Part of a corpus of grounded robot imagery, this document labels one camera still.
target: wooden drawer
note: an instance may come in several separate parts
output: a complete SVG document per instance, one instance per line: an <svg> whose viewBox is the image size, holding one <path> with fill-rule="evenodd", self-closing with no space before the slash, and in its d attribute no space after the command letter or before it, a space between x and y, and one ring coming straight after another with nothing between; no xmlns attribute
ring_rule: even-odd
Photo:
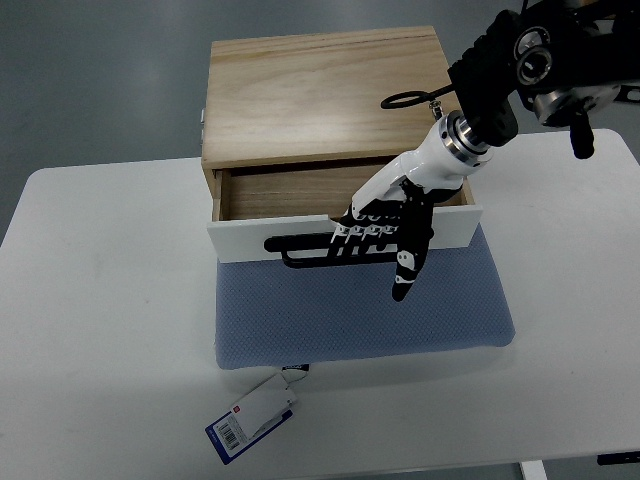
<svg viewBox="0 0 640 480"><path fill-rule="evenodd" d="M434 123L426 105L381 100L447 85L447 68L432 27L214 43L202 167L220 261L277 258L263 248L270 236L332 231L352 195ZM459 108L454 94L442 101ZM468 245L478 223L468 186L449 203L434 214L434 248Z"/></svg>

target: robotic arm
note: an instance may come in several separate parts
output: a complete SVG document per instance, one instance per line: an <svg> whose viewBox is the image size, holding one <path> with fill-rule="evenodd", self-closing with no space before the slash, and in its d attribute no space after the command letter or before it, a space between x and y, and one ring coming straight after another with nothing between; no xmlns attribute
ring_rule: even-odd
<svg viewBox="0 0 640 480"><path fill-rule="evenodd" d="M430 101L437 121L417 149L396 157L354 194L328 255L396 243L392 296L401 301L425 263L434 204L451 198L464 177L490 160L493 147L517 135L507 100L514 90L543 125L569 126L576 157L589 158L588 113L625 100L620 83L640 79L640 58L624 54L640 44L639 4L600 0L570 8L543 0L521 14L505 10L449 69L450 86L382 102L383 108L402 108ZM594 21L612 15L612 33L600 34ZM436 97L452 90L462 112L442 116Z"/></svg>

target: black bracket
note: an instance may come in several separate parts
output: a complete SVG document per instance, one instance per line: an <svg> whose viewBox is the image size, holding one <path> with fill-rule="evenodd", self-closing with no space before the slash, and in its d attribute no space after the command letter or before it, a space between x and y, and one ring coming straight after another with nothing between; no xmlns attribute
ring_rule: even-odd
<svg viewBox="0 0 640 480"><path fill-rule="evenodd" d="M335 257L292 257L290 252L324 250L329 248L333 233L305 233L270 237L264 241L264 249L270 253L280 253L282 261L289 268L340 267L345 265L365 265L395 262L396 252L367 253L371 246L384 250L386 245L363 244L352 255Z"/></svg>

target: barcode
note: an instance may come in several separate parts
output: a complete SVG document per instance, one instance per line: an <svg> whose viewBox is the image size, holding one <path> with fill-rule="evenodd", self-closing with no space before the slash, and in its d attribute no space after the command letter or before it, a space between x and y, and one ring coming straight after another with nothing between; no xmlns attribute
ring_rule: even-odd
<svg viewBox="0 0 640 480"><path fill-rule="evenodd" d="M238 442L238 439L236 438L236 434L233 433L233 430L231 430L231 427L228 423L225 423L222 426L218 427L218 433L222 437L222 440L224 440L224 444L229 450L233 450L240 445L240 442Z"/></svg>

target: white tag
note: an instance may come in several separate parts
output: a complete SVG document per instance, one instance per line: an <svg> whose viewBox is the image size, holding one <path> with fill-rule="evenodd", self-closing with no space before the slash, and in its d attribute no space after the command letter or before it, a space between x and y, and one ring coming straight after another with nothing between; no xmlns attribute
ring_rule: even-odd
<svg viewBox="0 0 640 480"><path fill-rule="evenodd" d="M234 403L230 410L244 435L251 438L267 422L281 417L296 400L293 390L278 373Z"/></svg>

